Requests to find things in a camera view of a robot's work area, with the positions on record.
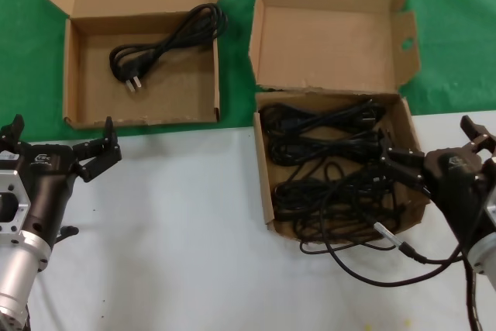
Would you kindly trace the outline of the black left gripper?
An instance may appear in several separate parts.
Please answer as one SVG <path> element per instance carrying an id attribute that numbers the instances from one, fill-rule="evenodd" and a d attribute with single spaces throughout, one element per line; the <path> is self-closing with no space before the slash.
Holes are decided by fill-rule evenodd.
<path id="1" fill-rule="evenodd" d="M 21 141 L 25 122 L 16 114 L 1 128 L 1 152 L 19 153 L 21 179 L 30 201 L 22 230 L 53 247 L 77 175 L 89 182 L 122 159 L 112 117 L 99 139 L 74 145 L 30 145 Z"/>

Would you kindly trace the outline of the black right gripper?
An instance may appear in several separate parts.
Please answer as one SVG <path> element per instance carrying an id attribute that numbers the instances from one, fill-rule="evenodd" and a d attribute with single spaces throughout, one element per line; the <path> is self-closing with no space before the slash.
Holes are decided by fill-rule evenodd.
<path id="1" fill-rule="evenodd" d="M 495 165 L 477 155 L 495 156 L 496 141 L 485 126 L 465 115 L 460 120 L 469 142 L 463 148 L 446 148 L 425 154 L 395 147 L 389 132 L 378 131 L 384 173 L 406 187 L 428 195 L 444 215 L 462 248 L 471 248 L 495 231 L 482 208 L 495 188 Z"/>

